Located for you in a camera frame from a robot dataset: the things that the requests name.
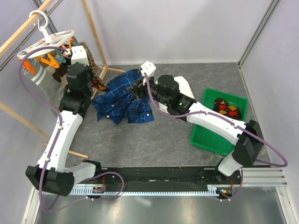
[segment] hanger hook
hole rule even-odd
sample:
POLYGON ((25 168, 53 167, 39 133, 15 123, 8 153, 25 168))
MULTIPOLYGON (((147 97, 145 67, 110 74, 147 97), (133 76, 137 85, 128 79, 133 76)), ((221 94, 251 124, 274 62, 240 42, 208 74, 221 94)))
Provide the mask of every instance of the hanger hook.
POLYGON ((46 20, 46 24, 45 24, 44 26, 42 26, 42 27, 39 26, 39 19, 37 19, 37 26, 38 26, 38 29, 39 29, 39 31, 42 31, 42 29, 45 29, 45 28, 47 27, 47 25, 49 24, 49 19, 48 19, 47 15, 46 15, 44 12, 40 11, 40 10, 34 10, 34 11, 32 11, 32 12, 29 14, 29 17, 30 17, 33 13, 39 13, 39 14, 41 14, 41 15, 45 18, 45 20, 46 20))

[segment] green plastic basket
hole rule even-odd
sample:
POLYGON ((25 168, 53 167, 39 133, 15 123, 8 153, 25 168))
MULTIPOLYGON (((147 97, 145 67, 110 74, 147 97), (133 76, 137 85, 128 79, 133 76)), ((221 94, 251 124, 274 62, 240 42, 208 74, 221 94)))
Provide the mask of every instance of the green plastic basket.
MULTIPOLYGON (((230 105, 239 107, 242 114, 242 120, 246 120, 248 107, 248 100, 246 98, 206 88, 205 95, 201 103, 202 105, 212 110, 214 107, 214 101, 217 98, 224 99, 228 101, 230 105)), ((228 154, 230 154, 235 147, 222 136, 200 125, 196 125, 194 127, 191 137, 191 144, 196 147, 211 151, 213 153, 220 154, 222 156, 227 156, 228 154)))

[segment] blue cloth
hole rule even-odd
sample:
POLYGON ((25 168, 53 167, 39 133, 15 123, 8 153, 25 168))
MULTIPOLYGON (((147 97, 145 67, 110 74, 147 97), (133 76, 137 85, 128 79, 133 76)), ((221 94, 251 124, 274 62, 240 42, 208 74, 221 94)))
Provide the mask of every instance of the blue cloth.
POLYGON ((107 87, 110 89, 105 95, 92 100, 97 110, 98 121, 102 117, 110 118, 118 125, 124 118, 128 123, 146 123, 154 120, 150 107, 150 98, 145 101, 135 100, 127 90, 132 87, 134 81, 142 78, 138 69, 132 69, 112 79, 107 87))

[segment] teal clip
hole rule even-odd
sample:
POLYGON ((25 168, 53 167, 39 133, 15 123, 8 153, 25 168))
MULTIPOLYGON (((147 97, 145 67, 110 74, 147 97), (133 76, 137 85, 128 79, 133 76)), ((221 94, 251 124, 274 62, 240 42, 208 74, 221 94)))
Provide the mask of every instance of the teal clip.
POLYGON ((57 52, 57 56, 58 57, 55 57, 54 59, 59 61, 59 62, 62 62, 62 63, 66 63, 66 59, 64 58, 64 56, 61 54, 61 52, 59 50, 56 49, 56 52, 57 52))
POLYGON ((30 63, 33 63, 33 61, 34 61, 34 58, 28 58, 27 59, 30 63))
POLYGON ((75 42, 72 41, 72 44, 73 44, 74 46, 78 46, 79 43, 78 43, 77 39, 76 39, 74 36, 73 36, 73 38, 74 38, 75 42))

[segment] white cloth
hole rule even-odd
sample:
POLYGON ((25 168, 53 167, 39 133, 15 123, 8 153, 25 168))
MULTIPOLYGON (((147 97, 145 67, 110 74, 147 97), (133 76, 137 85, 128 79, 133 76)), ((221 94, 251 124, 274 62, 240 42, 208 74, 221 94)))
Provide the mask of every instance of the white cloth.
MULTIPOLYGON (((174 80, 178 83, 178 88, 181 93, 185 94, 186 96, 188 96, 190 98, 195 99, 194 95, 191 91, 191 88, 189 86, 189 83, 187 82, 187 80, 184 77, 182 77, 182 76, 174 77, 174 80)), ((159 103, 159 108, 164 113, 168 113, 167 106, 159 103)))

